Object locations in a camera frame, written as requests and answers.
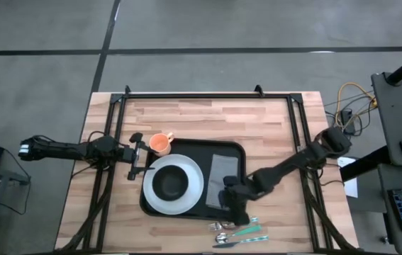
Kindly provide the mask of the grey desk with keyboard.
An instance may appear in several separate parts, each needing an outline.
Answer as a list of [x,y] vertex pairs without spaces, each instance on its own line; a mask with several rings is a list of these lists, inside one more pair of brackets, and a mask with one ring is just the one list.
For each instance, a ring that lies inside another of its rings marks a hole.
[[387,191],[402,189],[402,166],[392,166],[380,164],[378,173],[382,187],[382,195],[386,206],[384,222],[389,238],[389,243],[395,246],[396,251],[402,255],[402,230],[396,221],[396,216],[392,211]]

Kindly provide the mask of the white round plate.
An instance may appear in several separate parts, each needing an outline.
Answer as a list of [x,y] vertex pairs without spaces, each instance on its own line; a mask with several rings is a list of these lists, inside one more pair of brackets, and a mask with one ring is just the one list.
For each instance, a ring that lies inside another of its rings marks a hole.
[[[155,173],[164,166],[181,167],[188,176],[189,184],[186,193],[178,200],[165,201],[158,198],[152,189]],[[168,154],[154,161],[150,167],[154,170],[145,172],[143,194],[150,206],[164,215],[179,215],[187,212],[198,203],[204,187],[204,179],[198,164],[191,158],[181,154]]]

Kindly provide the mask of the spoon with solid teal handle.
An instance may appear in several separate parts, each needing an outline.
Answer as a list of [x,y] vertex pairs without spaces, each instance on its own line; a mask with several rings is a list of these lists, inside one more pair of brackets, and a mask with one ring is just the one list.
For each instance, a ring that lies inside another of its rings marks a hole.
[[224,243],[227,243],[228,240],[232,237],[238,237],[238,236],[242,236],[242,235],[246,235],[246,234],[252,234],[255,232],[259,232],[261,230],[262,230],[261,225],[254,225],[254,226],[239,230],[237,232],[234,232],[232,234],[226,234],[225,232],[222,232],[216,236],[215,241],[218,244],[224,244]]

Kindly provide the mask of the black serving tray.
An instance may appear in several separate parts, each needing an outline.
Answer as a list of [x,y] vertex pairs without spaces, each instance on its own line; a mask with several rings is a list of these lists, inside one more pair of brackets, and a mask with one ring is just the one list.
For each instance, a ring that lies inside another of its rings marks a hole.
[[[203,193],[194,207],[185,213],[179,215],[164,215],[153,209],[143,194],[143,185],[140,192],[140,207],[144,213],[153,217],[178,217],[196,220],[217,220],[230,221],[229,210],[219,210],[210,208],[206,205],[206,194],[208,188],[208,179],[211,172],[212,158],[214,154],[238,158],[238,178],[243,180],[246,175],[246,154],[243,147],[237,142],[218,141],[218,140],[193,140],[175,138],[171,143],[169,154],[181,154],[194,160],[202,171],[204,179]],[[157,155],[149,152],[145,166],[150,165],[159,159]]]

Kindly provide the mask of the black aluminium table frame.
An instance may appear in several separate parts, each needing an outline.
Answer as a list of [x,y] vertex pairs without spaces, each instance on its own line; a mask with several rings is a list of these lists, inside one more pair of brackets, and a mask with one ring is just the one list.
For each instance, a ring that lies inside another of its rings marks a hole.
[[[274,166],[304,147],[327,125],[323,102],[317,91],[302,93],[303,105],[288,103],[286,92],[158,93],[148,98],[133,93],[125,103],[121,140],[141,132],[145,140],[159,132],[178,138],[232,141],[246,153],[248,172]],[[127,164],[116,167],[106,223],[106,253],[212,253],[214,234],[205,220],[151,217],[138,205],[142,178],[126,178]],[[303,198],[305,179],[299,171],[284,177],[275,190],[247,204],[259,218],[264,242],[239,244],[235,253],[282,253],[312,251],[309,220],[316,214]]]

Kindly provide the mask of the black desk leg bar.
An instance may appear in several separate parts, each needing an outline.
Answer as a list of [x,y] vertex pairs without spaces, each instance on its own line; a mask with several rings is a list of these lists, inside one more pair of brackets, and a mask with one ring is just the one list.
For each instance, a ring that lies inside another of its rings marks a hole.
[[350,164],[342,166],[340,168],[342,181],[349,181],[361,174],[365,174],[368,171],[375,169],[380,163],[385,162],[387,156],[387,147],[383,146]]

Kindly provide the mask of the fork with striped teal handle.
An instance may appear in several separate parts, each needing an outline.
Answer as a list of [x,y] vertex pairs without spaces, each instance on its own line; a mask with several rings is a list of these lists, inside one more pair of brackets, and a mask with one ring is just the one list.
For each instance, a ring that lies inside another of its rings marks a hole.
[[[250,222],[243,227],[249,227],[259,222],[258,217],[251,217]],[[220,231],[220,230],[236,230],[240,228],[241,225],[236,225],[234,222],[214,222],[208,225],[209,231]]]

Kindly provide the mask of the grey cloth napkin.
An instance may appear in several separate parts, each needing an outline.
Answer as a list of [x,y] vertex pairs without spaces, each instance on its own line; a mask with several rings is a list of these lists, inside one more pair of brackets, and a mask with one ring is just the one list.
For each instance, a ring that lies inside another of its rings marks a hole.
[[221,193],[225,188],[223,179],[226,176],[238,176],[238,158],[214,154],[206,194],[206,205],[208,207],[229,210],[222,202]]

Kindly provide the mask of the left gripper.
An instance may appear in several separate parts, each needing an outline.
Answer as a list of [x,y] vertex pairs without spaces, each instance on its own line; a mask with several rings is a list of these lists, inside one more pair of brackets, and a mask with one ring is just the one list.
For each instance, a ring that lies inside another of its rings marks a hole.
[[129,142],[134,144],[134,148],[130,147],[129,145],[123,145],[121,148],[120,153],[120,162],[124,162],[130,164],[130,171],[128,172],[127,179],[129,181],[134,181],[135,177],[139,173],[145,173],[149,170],[154,170],[152,167],[137,167],[139,156],[140,156],[140,149],[144,149],[147,152],[151,152],[156,154],[157,151],[152,149],[150,146],[146,145],[145,142],[142,141],[143,134],[141,132],[136,132],[131,135]]

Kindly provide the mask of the grey desk with pole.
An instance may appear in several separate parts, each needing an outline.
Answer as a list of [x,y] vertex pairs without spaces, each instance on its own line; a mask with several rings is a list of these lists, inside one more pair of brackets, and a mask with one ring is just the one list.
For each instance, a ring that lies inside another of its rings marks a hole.
[[371,76],[381,124],[384,130],[389,159],[394,165],[402,166],[402,81],[392,86],[385,80],[385,74]]

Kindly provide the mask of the white paper sheet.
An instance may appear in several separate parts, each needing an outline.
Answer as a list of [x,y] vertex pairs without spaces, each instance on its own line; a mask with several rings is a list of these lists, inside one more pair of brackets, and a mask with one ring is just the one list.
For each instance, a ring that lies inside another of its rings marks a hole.
[[[337,159],[337,165],[339,167],[343,167],[343,166],[347,166],[348,164],[351,164],[355,161],[356,161],[356,159],[353,159],[350,157],[339,157]],[[345,181],[344,189],[345,189],[346,196],[349,196],[351,198],[358,198],[358,186],[357,186],[356,178],[350,179],[349,181]]]

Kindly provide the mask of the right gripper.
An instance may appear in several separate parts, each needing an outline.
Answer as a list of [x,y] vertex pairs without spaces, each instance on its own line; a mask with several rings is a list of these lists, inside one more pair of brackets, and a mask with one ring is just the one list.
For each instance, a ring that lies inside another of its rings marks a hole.
[[246,205],[255,197],[255,185],[248,177],[243,180],[236,176],[223,178],[225,188],[223,190],[223,202],[230,209],[232,222],[236,226],[248,225],[250,217],[246,213]]

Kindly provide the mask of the black power adapter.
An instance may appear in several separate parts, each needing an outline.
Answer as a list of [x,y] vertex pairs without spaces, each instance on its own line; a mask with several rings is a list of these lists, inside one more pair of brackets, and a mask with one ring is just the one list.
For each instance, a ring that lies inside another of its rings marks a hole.
[[346,108],[340,111],[340,120],[342,122],[342,129],[346,135],[353,135],[356,132],[353,116],[354,115],[352,109]]

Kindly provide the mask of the black bowl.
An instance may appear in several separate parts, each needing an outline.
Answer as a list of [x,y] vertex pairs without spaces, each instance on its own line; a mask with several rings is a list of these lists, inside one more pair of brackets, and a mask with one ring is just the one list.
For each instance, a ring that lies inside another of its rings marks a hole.
[[155,195],[165,201],[181,198],[188,188],[189,180],[185,171],[175,165],[164,166],[159,169],[152,180],[152,189]]

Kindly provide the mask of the orange mug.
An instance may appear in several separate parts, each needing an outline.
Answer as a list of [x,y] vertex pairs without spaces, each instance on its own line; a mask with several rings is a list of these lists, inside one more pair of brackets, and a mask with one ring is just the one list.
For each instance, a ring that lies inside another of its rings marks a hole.
[[150,138],[149,145],[158,157],[166,156],[170,153],[172,147],[171,143],[174,140],[172,132],[168,134],[158,133]]

